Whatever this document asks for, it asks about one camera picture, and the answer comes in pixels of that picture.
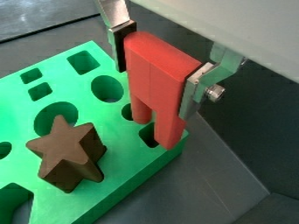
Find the red block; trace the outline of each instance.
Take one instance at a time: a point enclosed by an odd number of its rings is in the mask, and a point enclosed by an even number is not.
[[[178,117],[184,80],[201,63],[142,31],[130,33],[124,44],[133,120],[148,123],[154,111],[153,138],[169,150],[185,125]]]

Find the green foam board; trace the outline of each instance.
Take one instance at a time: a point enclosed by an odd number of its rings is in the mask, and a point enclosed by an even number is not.
[[[126,73],[91,41],[0,80],[0,223],[13,215],[5,204],[18,206],[25,195],[29,223],[90,223],[181,153],[186,132],[166,151],[152,125],[130,121],[128,104]],[[83,179],[71,193],[37,177],[41,159],[25,148],[49,133],[55,115],[70,125],[91,122],[106,146],[97,161],[103,181]]]

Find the star-shaped block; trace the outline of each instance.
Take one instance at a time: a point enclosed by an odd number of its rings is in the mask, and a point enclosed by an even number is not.
[[[70,127],[61,115],[53,119],[50,134],[33,139],[26,148],[41,158],[38,177],[69,193],[82,179],[99,182],[97,167],[106,147],[93,124]]]

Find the square hole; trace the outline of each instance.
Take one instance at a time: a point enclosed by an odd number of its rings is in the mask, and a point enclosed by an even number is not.
[[[30,88],[27,90],[29,96],[31,97],[31,100],[35,102],[38,101],[45,95],[49,95],[51,93],[50,86],[46,82],[39,84],[38,86]]]
[[[154,123],[150,122],[138,131],[138,136],[149,148],[154,148],[158,143],[154,141]]]
[[[38,68],[21,74],[22,84],[27,84],[42,77],[42,73]]]
[[[67,61],[78,74],[85,74],[98,67],[97,61],[86,51],[69,56]]]

